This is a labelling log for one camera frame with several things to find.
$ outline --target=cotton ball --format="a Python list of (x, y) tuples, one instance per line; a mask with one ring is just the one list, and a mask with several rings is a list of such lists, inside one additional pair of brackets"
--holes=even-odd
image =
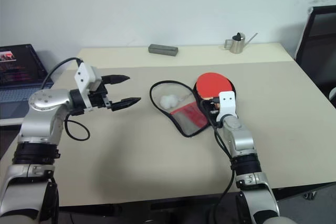
[(178, 103), (179, 98), (174, 94), (163, 95), (160, 98), (160, 106), (165, 110), (176, 107)]

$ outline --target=chair backrest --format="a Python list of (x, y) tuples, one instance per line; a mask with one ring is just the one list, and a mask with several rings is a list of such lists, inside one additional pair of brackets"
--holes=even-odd
[(329, 99), (336, 87), (336, 5), (309, 9), (295, 59)]

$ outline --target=gray block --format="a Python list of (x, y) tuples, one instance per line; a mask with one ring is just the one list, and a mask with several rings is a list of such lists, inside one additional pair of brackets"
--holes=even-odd
[(169, 47), (169, 46), (163, 46), (163, 45), (150, 44), (150, 46), (148, 47), (148, 52), (150, 52), (152, 54), (176, 56), (176, 54), (178, 52), (178, 48), (177, 47)]

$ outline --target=laptop screen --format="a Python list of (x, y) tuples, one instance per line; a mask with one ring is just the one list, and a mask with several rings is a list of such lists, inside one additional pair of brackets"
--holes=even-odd
[(47, 71), (32, 45), (0, 47), (0, 86), (38, 85)]

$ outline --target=table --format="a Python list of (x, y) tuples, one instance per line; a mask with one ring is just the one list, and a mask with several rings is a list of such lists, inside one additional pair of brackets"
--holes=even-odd
[[(336, 181), (336, 110), (280, 44), (251, 44), (240, 55), (218, 46), (180, 47), (176, 57), (146, 50), (91, 48), (79, 53), (102, 74), (131, 77), (107, 86), (110, 99), (142, 100), (125, 110), (95, 109), (76, 117), (90, 129), (88, 141), (76, 142), (63, 133), (61, 159), (55, 162), (61, 206), (223, 191), (230, 178), (229, 160), (212, 130), (185, 138), (149, 99), (149, 88), (157, 81), (173, 79), (192, 87), (208, 71), (234, 83), (237, 113), (254, 136), (272, 188)], [(54, 88), (73, 89), (75, 69), (71, 65)], [(76, 126), (71, 130), (79, 137), (85, 134)], [(15, 147), (0, 163), (2, 176)]]

